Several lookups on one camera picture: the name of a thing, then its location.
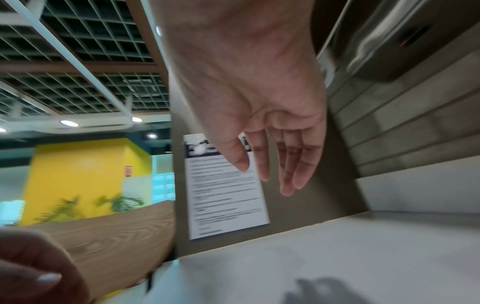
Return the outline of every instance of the paper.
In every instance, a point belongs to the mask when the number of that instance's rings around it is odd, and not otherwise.
[[[250,169],[239,172],[203,134],[185,135],[185,174],[190,239],[270,223],[253,152]]]

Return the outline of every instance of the green plant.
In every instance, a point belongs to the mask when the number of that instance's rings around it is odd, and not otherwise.
[[[82,219],[85,216],[77,209],[79,197],[73,200],[62,199],[51,212],[43,213],[36,218],[37,223],[65,222],[74,219]]]
[[[113,212],[125,212],[130,211],[133,209],[138,209],[145,205],[143,198],[141,195],[136,197],[127,197],[121,194],[117,194],[112,198],[107,198],[106,196],[102,196],[98,199],[96,203],[97,206],[102,206],[106,203],[111,203],[111,210]]]

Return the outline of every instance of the recessed light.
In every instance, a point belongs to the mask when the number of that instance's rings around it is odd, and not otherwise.
[[[70,120],[60,120],[60,123],[69,126],[69,127],[78,127],[79,124]]]

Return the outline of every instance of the red sign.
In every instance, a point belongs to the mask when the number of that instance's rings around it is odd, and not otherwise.
[[[126,177],[132,176],[132,166],[125,166],[125,176]]]

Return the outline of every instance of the human hand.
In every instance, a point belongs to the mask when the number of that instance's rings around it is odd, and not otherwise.
[[[206,137],[240,171],[269,179],[266,130],[276,142],[280,191],[302,189],[320,161],[325,87],[310,37],[313,0],[152,1],[168,59]]]
[[[39,233],[0,228],[1,304],[87,304],[90,291],[61,247]]]

